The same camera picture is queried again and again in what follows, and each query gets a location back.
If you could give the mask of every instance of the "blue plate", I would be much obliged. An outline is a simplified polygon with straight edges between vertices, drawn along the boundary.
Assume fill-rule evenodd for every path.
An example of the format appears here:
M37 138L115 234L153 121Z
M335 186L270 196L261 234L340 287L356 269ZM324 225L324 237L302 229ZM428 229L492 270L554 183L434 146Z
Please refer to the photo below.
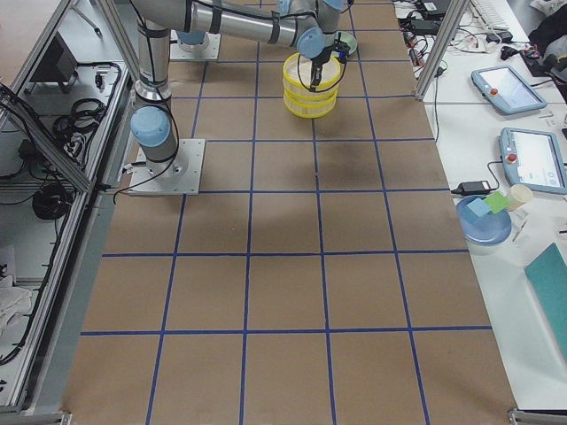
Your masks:
M512 232L512 220L508 211L502 210L496 214L491 212L481 217L474 223L471 223L463 216L464 207L475 199L484 199L478 195L465 197L457 204L457 214L461 222L464 237L473 243L479 245L492 246L502 243Z

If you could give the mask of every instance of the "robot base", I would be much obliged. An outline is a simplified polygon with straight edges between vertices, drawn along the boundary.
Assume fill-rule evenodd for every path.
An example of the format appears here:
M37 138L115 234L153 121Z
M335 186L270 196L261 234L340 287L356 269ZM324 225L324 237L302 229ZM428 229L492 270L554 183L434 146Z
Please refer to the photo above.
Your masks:
M207 60L217 60L219 58L219 50L221 49L221 35L207 34L208 45L203 50L185 51L179 44L171 45L170 58L171 62L202 62ZM172 37L176 37L175 31L172 31Z
M128 191L129 195L197 195L201 181L203 156L205 154L205 139L180 139L179 150L189 159L189 166L182 175L175 177L160 176L147 183L136 186ZM136 161L145 161L142 149L138 151ZM144 182L152 174L145 166L134 169L130 186Z

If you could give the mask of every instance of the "white table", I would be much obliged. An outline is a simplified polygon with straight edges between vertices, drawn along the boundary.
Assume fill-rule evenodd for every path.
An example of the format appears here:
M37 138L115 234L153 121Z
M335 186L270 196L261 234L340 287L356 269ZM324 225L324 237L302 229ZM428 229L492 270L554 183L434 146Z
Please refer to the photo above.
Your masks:
M527 42L528 37L522 26L518 22L514 12L510 8L506 0L492 0L491 4L493 8L506 20L509 25L509 32L514 36L513 40L515 42L520 42L512 44L511 47L521 50L524 47L522 42ZM399 18L405 18L411 8L408 8L408 4L396 3L396 14ZM486 31L478 26L476 21L472 21L471 13L467 10L461 20L461 25L464 29L470 31L472 34L485 33ZM455 40L461 40L468 34L464 31L457 31L455 35ZM433 45L432 37L428 36L428 43ZM477 35L479 40L478 51L485 49L484 41L485 35ZM458 49L449 47L443 60L447 64L447 71L445 73L445 78L439 80L439 88L437 94L438 104L484 104L486 100L482 97L480 91L472 84L470 79L470 74L478 69L489 68L493 66L509 65L518 71L518 73L525 79L529 84L535 84L549 80L549 77L533 77L527 66L525 65L519 54L509 58L504 61L500 59L501 47L507 44L498 44L493 46L488 46L491 53L468 53L464 51L459 51ZM474 50L472 47L468 46L465 42L458 45L459 49ZM537 91L543 96L543 98L549 104L565 104L565 101L559 91L557 90L553 82L544 84L536 88ZM425 94L424 102L432 103L435 98L435 81L431 83L427 93Z
M434 128L433 109L426 105ZM567 158L567 140L561 134L567 114L564 104L514 120L502 117L488 104L440 104L438 113L439 154L451 188L459 182L478 180L494 185L486 163L499 159L497 136L504 127L554 132ZM502 167L493 169L501 190L507 193L509 185ZM471 253L471 257L518 408L567 409L567 363L524 273L524 267L552 242L567 258L567 238L558 234L561 226L566 228L567 202L559 195L535 192L533 201L511 215L517 217L522 210L528 213L528 221L514 243L513 230L497 251L490 255Z

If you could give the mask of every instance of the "black power adapter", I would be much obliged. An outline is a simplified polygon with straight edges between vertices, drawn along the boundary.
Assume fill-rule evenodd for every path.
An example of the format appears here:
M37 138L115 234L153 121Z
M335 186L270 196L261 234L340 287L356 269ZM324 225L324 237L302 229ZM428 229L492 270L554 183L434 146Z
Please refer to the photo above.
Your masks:
M493 189L490 187L488 181L481 182L463 182L459 183L456 189L451 190L454 195L461 195L467 197L468 195L488 195Z
M436 20L411 19L409 21L409 30L414 35L437 35L441 27L441 22Z
M500 33L489 34L486 36L487 43L505 43L510 44L512 43L512 38L514 36L509 31L502 31Z

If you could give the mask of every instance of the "yellow basket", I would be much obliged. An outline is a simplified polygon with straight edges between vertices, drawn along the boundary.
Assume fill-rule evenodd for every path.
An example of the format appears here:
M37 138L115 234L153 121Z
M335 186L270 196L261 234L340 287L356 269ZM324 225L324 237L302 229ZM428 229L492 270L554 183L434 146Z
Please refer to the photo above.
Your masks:
M304 87L304 85L308 87L311 80L311 60L300 58L298 73L298 57L299 54L295 53L289 56L283 63L283 87L297 99L326 101L333 97L338 92L338 84L332 89L329 88L337 83L341 75L341 67L338 60L335 57L331 57L330 61L323 66L321 83L317 86L317 91L323 91L323 93L313 93Z
M283 90L285 107L300 118L320 118L331 112L336 102L337 91L326 100L307 101L297 99L288 89Z

